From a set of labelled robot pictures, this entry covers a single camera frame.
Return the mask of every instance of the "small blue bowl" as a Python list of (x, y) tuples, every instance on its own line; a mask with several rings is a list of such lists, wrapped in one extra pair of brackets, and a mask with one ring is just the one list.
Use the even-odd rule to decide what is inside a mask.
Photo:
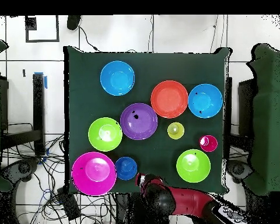
[(130, 180), (137, 173), (137, 164), (130, 157), (119, 158), (115, 162), (117, 177), (121, 180)]

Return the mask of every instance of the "pink bowl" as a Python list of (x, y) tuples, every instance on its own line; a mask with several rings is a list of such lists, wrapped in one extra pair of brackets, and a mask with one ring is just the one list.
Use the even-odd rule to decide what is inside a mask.
[(214, 136), (210, 135), (200, 137), (199, 144), (201, 149), (206, 152), (212, 152), (218, 146), (217, 139)]
[(102, 153), (85, 153), (72, 166), (72, 181), (82, 193), (101, 196), (114, 186), (116, 168), (112, 160)]

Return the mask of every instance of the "dark green table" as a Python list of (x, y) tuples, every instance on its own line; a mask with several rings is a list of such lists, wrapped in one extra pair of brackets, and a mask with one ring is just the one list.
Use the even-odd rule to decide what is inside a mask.
[[(73, 47), (65, 49), (69, 66), (69, 170), (83, 153), (97, 151), (88, 140), (88, 129), (94, 120), (111, 117), (120, 121), (123, 110), (132, 103), (150, 104), (151, 92), (160, 82), (178, 81), (188, 93), (200, 83), (218, 87), (222, 95), (225, 86), (225, 59), (228, 48), (219, 49), (216, 54), (148, 54), (148, 53), (89, 53), (79, 52)], [(135, 85), (124, 96), (112, 96), (100, 84), (100, 72), (111, 61), (120, 60), (132, 66)], [(210, 119), (196, 117), (187, 108), (179, 117), (165, 119), (158, 116), (156, 132), (148, 139), (135, 141), (125, 135), (120, 145), (105, 154), (113, 161), (122, 156), (135, 159), (138, 172), (161, 176), (173, 187), (184, 187), (205, 192), (225, 193), (222, 177), (222, 116), (223, 110)], [(179, 140), (169, 138), (167, 127), (177, 121), (184, 125), (185, 133)], [(202, 135), (213, 135), (218, 140), (216, 151), (209, 153), (211, 172), (200, 183), (188, 183), (179, 177), (176, 161), (187, 149), (200, 149), (198, 140)], [(69, 192), (77, 189), (69, 179)], [(117, 179), (111, 192), (138, 192), (135, 179)]]

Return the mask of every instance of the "green bowl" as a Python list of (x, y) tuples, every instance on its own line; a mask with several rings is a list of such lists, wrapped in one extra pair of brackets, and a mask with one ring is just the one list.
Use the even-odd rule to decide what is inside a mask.
[(121, 142), (123, 132), (119, 123), (112, 118), (98, 118), (88, 130), (88, 139), (98, 151), (112, 151)]
[(208, 176), (211, 171), (211, 162), (204, 152), (189, 149), (178, 157), (176, 169), (178, 175), (186, 182), (198, 183)]

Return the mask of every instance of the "bowl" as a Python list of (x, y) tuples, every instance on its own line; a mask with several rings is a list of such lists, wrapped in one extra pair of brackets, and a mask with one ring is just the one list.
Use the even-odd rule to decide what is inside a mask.
[(175, 80), (160, 82), (152, 90), (152, 108), (164, 118), (175, 118), (182, 114), (188, 105), (185, 87)]
[(211, 84), (200, 84), (192, 89), (188, 97), (188, 106), (193, 115), (199, 118), (211, 118), (221, 109), (223, 97), (220, 90)]
[(180, 139), (184, 135), (184, 127), (179, 122), (173, 122), (168, 126), (167, 133), (172, 139)]
[(73, 184), (80, 192), (90, 196), (101, 196), (114, 186), (116, 168), (106, 155), (89, 152), (76, 159), (71, 176)]
[(117, 177), (121, 180), (130, 180), (137, 173), (136, 161), (130, 157), (121, 157), (115, 162)]
[(133, 140), (149, 138), (158, 126), (158, 117), (149, 105), (134, 103), (121, 114), (120, 125), (123, 133)]
[(109, 62), (101, 70), (100, 83), (113, 96), (125, 95), (135, 83), (134, 70), (126, 62)]
[(121, 142), (123, 132), (119, 123), (108, 117), (98, 118), (89, 127), (88, 139), (98, 151), (112, 151)]
[(189, 149), (177, 159), (178, 175), (189, 183), (198, 183), (204, 180), (211, 171), (211, 162), (208, 156), (198, 149)]
[(213, 152), (218, 146), (218, 141), (214, 136), (205, 135), (200, 137), (199, 144), (203, 151)]

